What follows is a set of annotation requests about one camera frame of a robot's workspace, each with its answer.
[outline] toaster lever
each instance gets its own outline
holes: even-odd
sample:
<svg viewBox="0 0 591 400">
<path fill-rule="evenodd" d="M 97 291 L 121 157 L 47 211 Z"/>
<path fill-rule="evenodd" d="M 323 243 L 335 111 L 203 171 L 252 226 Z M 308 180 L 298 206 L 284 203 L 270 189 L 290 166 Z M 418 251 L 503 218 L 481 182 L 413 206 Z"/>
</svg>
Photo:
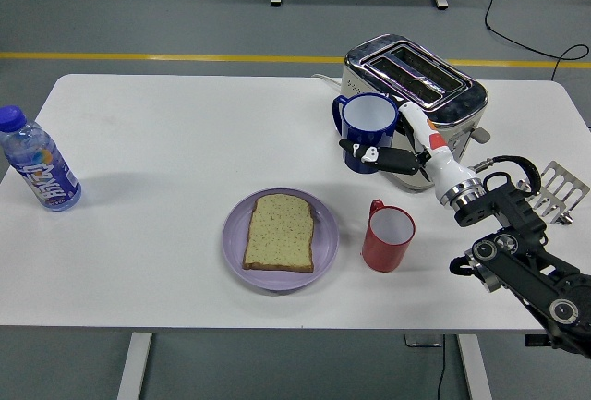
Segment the toaster lever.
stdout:
<svg viewBox="0 0 591 400">
<path fill-rule="evenodd" d="M 490 134 L 482 127 L 477 127 L 470 132 L 470 137 L 479 144 L 488 143 L 490 141 Z"/>
</svg>

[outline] water bottle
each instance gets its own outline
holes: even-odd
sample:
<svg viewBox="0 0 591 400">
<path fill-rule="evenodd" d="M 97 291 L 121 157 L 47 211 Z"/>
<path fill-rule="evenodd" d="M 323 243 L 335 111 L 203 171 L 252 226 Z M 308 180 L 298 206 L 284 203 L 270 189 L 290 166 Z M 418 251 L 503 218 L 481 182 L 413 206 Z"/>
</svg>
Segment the water bottle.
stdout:
<svg viewBox="0 0 591 400">
<path fill-rule="evenodd" d="M 55 142 L 17 106 L 0 108 L 0 145 L 45 208 L 63 211 L 80 199 L 80 183 Z"/>
</svg>

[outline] bread slice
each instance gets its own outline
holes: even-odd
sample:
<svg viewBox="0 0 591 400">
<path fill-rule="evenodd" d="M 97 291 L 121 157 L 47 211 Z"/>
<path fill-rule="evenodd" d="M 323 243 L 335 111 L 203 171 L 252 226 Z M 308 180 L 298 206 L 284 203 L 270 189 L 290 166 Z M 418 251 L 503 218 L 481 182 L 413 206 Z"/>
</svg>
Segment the bread slice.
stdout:
<svg viewBox="0 0 591 400">
<path fill-rule="evenodd" d="M 243 269 L 311 273 L 314 218 L 309 203 L 294 195 L 257 199 L 248 226 Z"/>
</svg>

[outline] silver toaster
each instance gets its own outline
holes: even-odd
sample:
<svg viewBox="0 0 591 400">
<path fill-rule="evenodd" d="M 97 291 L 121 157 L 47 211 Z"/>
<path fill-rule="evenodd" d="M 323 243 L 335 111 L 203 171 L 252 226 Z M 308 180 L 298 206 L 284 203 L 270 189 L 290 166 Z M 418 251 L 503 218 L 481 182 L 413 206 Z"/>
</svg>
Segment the silver toaster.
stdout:
<svg viewBox="0 0 591 400">
<path fill-rule="evenodd" d="M 488 102 L 484 87 L 405 37 L 381 35 L 346 55 L 341 94 L 351 97 L 370 91 L 388 94 L 398 103 L 417 103 L 458 161 L 471 138 L 480 143 L 489 139 L 488 132 L 477 126 Z M 412 134 L 403 117 L 396 132 L 392 147 L 413 152 Z M 414 190 L 432 186 L 421 174 L 394 175 Z"/>
</svg>

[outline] red mug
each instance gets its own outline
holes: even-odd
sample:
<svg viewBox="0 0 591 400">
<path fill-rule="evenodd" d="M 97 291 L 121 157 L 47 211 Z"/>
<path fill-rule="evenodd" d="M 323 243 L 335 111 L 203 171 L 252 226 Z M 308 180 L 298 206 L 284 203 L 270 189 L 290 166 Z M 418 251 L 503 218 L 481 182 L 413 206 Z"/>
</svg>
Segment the red mug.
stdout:
<svg viewBox="0 0 591 400">
<path fill-rule="evenodd" d="M 396 269 L 415 236 L 415 222 L 408 212 L 373 200 L 361 255 L 368 266 L 381 273 Z"/>
</svg>

